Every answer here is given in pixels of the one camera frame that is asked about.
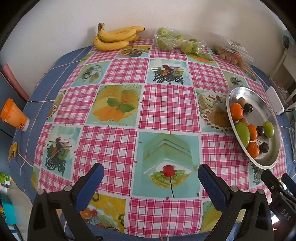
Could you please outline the small mandarin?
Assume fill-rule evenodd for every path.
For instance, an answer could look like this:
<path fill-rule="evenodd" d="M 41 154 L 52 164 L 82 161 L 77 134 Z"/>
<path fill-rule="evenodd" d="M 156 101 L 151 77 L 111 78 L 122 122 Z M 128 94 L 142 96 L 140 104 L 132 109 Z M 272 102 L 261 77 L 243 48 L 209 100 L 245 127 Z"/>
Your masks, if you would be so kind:
<path fill-rule="evenodd" d="M 243 108 L 238 103 L 233 103 L 230 105 L 230 113 L 234 121 L 239 121 L 243 118 Z"/>

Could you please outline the white power adapter box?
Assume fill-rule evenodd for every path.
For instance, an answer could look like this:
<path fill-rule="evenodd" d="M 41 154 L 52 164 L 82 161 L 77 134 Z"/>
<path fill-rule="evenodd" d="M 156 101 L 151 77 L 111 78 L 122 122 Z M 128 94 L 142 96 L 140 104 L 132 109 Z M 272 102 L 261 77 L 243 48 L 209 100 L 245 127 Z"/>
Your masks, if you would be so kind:
<path fill-rule="evenodd" d="M 285 108 L 276 92 L 276 90 L 270 86 L 266 90 L 266 95 L 269 99 L 269 102 L 271 104 L 271 107 L 273 108 L 273 111 L 276 115 L 281 115 L 282 113 L 285 112 Z"/>

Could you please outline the white shelf unit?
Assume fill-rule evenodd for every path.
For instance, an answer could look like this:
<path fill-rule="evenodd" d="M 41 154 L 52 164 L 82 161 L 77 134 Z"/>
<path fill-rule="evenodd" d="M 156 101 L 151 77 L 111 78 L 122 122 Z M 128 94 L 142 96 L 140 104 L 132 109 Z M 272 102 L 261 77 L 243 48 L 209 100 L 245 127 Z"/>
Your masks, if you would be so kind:
<path fill-rule="evenodd" d="M 273 84 L 283 106 L 295 108 L 296 61 L 295 44 L 289 44 L 269 80 Z"/>

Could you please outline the green mango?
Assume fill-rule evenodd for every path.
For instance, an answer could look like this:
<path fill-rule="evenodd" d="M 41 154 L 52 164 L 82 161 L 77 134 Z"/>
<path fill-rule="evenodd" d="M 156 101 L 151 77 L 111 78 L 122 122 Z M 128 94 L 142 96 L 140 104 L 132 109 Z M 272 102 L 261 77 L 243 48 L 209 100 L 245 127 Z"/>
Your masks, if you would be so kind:
<path fill-rule="evenodd" d="M 274 126 L 270 121 L 265 121 L 263 123 L 264 134 L 268 138 L 272 138 L 274 136 Z"/>
<path fill-rule="evenodd" d="M 235 124 L 235 128 L 243 146 L 247 148 L 250 142 L 250 132 L 247 125 L 243 122 L 238 122 Z"/>

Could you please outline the banana bunch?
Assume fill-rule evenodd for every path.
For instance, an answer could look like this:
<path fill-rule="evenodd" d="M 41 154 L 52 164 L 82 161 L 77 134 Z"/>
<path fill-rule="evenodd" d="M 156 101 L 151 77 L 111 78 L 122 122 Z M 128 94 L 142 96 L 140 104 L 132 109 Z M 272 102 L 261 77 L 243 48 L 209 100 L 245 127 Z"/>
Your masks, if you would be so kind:
<path fill-rule="evenodd" d="M 107 32 L 105 24 L 99 23 L 97 35 L 93 40 L 93 45 L 100 51 L 114 51 L 127 47 L 130 42 L 140 39 L 138 33 L 145 30 L 142 26 L 130 26 L 115 31 Z"/>

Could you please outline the orange plastic cup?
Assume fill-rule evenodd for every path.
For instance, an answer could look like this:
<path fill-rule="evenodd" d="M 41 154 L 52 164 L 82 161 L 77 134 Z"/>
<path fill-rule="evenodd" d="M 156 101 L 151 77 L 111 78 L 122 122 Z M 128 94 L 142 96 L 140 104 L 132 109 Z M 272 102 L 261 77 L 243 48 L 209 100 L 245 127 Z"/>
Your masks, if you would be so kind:
<path fill-rule="evenodd" d="M 25 132 L 30 119 L 18 108 L 11 98 L 8 98 L 1 110 L 1 120 Z"/>

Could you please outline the large orange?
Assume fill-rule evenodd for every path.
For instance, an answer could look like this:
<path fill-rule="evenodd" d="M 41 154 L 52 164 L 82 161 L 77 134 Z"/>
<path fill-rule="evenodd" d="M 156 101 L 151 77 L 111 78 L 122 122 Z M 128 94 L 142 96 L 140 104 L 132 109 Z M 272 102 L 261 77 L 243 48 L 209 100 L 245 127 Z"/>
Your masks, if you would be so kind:
<path fill-rule="evenodd" d="M 250 142 L 247 146 L 247 151 L 252 158 L 256 158 L 260 153 L 259 145 L 256 142 Z"/>

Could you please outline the dark plum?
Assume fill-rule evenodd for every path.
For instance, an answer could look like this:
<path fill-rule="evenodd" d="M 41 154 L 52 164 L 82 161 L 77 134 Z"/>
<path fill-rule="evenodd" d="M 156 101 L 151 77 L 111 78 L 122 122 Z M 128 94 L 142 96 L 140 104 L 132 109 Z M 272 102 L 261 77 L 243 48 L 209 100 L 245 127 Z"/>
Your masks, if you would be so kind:
<path fill-rule="evenodd" d="M 246 103 L 243 107 L 243 111 L 245 113 L 251 113 L 251 112 L 253 112 L 253 106 L 249 103 Z"/>

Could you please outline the clear box of longans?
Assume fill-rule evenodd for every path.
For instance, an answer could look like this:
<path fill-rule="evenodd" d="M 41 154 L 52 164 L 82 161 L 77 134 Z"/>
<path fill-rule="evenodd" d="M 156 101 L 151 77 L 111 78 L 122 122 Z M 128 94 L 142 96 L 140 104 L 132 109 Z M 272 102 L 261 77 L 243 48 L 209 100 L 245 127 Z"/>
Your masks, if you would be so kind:
<path fill-rule="evenodd" d="M 211 47 L 214 54 L 238 67 L 249 66 L 255 62 L 245 47 L 222 35 L 213 34 Z"/>

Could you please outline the dark cherry pair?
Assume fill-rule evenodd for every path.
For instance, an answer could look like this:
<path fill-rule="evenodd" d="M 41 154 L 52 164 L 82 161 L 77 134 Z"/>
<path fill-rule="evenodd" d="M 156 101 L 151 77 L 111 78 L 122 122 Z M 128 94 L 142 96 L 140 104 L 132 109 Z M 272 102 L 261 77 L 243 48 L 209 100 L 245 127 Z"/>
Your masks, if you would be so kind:
<path fill-rule="evenodd" d="M 265 130 L 263 126 L 257 126 L 257 141 L 259 142 L 260 153 L 267 153 L 269 151 L 269 144 L 263 140 L 265 135 Z"/>

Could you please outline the bag of green apples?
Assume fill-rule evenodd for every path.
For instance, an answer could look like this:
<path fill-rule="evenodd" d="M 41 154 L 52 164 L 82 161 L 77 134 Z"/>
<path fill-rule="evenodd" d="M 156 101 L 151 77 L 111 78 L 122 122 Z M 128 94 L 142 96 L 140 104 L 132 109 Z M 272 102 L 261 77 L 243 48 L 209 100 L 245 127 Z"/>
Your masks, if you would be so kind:
<path fill-rule="evenodd" d="M 206 43 L 201 39 L 165 27 L 155 31 L 154 40 L 160 50 L 180 50 L 185 54 L 200 54 L 206 47 Z"/>

